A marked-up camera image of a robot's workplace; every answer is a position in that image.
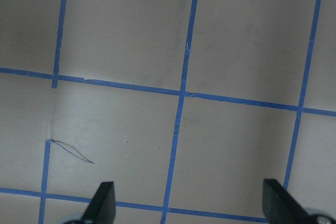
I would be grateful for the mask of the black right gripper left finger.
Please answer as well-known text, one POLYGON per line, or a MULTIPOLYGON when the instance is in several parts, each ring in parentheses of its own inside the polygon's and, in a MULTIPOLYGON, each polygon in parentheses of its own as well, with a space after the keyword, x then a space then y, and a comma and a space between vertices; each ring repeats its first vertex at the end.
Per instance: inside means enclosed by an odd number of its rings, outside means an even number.
POLYGON ((80 223, 113 224, 116 199, 113 182, 102 182, 80 218, 80 223))

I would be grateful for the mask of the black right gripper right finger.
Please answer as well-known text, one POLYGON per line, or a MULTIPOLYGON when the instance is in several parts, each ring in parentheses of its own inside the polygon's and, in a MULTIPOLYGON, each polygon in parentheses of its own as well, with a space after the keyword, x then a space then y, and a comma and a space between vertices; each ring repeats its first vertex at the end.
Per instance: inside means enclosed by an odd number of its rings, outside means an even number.
POLYGON ((276 179, 263 180, 263 213, 270 224, 316 223, 276 179))

